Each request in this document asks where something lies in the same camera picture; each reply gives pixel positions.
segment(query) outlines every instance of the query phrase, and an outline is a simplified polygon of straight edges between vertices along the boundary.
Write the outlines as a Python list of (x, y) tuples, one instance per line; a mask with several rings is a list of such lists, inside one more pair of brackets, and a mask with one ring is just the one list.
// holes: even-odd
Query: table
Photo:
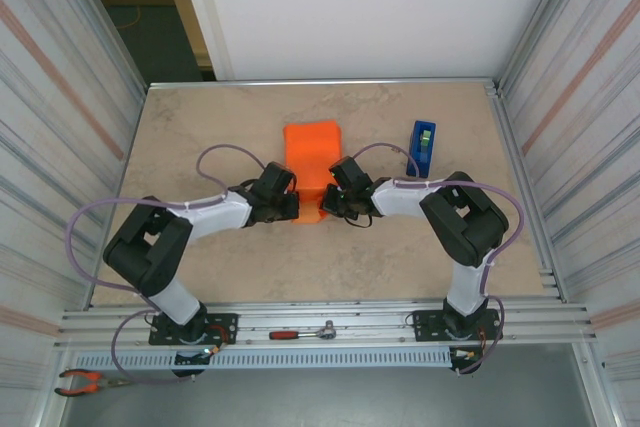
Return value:
[[(152, 87), (144, 106), (122, 196), (195, 200), (219, 188), (199, 177), (195, 160), (206, 147), (235, 143), (263, 162), (283, 162), (287, 123), (335, 119), (344, 154), (372, 142), (408, 147), (415, 120), (437, 124), (430, 178), (455, 170), (512, 193), (509, 162), (482, 83), (224, 83)], [(372, 179), (404, 175), (406, 158), (378, 148), (358, 158)], [(236, 185), (259, 174), (235, 151), (216, 151), (203, 168)], [(494, 197), (512, 228), (515, 209)], [(112, 233), (130, 208), (119, 207)], [(329, 218), (315, 225), (279, 222), (221, 232), (196, 241), (178, 277), (203, 302), (409, 299), (444, 297), (451, 259), (426, 221), (374, 219), (358, 229)], [(502, 295), (543, 292), (530, 232), (498, 258), (488, 290)], [(108, 267), (101, 279), (122, 281)], [(130, 293), (95, 289), (92, 303), (140, 302)]]

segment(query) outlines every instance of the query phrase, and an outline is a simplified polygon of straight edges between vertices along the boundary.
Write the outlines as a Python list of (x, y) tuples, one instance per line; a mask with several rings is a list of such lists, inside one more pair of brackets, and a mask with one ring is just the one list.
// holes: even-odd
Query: orange foam block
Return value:
[(342, 158), (342, 136), (335, 120), (289, 124), (284, 128), (285, 163), (296, 174), (300, 216), (293, 222), (315, 224), (327, 216), (320, 209), (327, 184), (335, 184), (329, 167)]

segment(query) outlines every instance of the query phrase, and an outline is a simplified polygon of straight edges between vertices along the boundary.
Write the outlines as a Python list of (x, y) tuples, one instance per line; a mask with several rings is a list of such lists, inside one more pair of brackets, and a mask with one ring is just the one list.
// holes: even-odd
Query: metal base plate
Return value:
[(496, 338), (500, 317), (495, 309), (487, 309), (473, 329), (454, 335), (446, 326), (442, 310), (416, 310), (411, 314), (416, 342), (480, 341), (479, 331), (484, 329), (486, 340)]
[[(227, 344), (236, 343), (236, 334), (238, 332), (238, 315), (237, 314), (207, 314), (206, 324), (209, 326), (219, 325), (227, 333)], [(149, 345), (222, 345), (222, 337), (219, 329), (208, 328), (202, 337), (193, 343), (185, 343), (179, 338), (173, 336), (172, 324), (164, 315), (156, 315), (151, 322), (151, 331), (149, 333)]]

